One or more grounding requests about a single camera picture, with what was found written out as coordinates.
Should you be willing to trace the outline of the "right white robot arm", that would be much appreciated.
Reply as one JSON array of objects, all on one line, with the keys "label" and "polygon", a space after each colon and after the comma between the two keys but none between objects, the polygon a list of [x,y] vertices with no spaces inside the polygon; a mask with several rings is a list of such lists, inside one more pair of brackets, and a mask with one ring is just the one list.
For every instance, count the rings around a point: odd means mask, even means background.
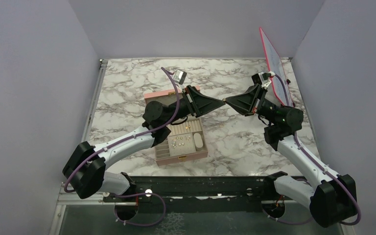
[{"label": "right white robot arm", "polygon": [[312,218],[324,228],[335,223],[348,225],[346,219],[353,216],[357,217],[353,223],[358,223],[361,212],[354,179],[332,170],[300,142],[297,131],[302,128],[302,110],[289,104],[276,105],[265,97],[266,93],[261,85],[254,85],[240,95],[225,98],[225,103],[241,115],[268,120],[266,143],[293,163],[308,183],[288,175],[276,176],[263,185],[263,194],[269,199],[279,195],[293,199],[309,209]]}]

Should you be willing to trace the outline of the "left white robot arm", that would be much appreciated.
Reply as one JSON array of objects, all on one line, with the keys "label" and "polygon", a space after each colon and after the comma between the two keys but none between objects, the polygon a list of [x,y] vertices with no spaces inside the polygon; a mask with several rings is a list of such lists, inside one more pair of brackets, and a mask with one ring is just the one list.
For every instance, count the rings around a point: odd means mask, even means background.
[{"label": "left white robot arm", "polygon": [[171,130],[172,122],[208,114],[224,105],[224,101],[201,94],[189,85],[176,94],[176,101],[166,105],[157,100],[147,103],[144,122],[134,131],[113,141],[91,145],[80,143],[70,156],[62,173],[66,177],[65,192],[75,192],[86,199],[97,192],[117,195],[122,201],[134,196],[134,187],[128,174],[113,174],[106,170],[116,162],[141,150],[155,147],[164,142]]}]

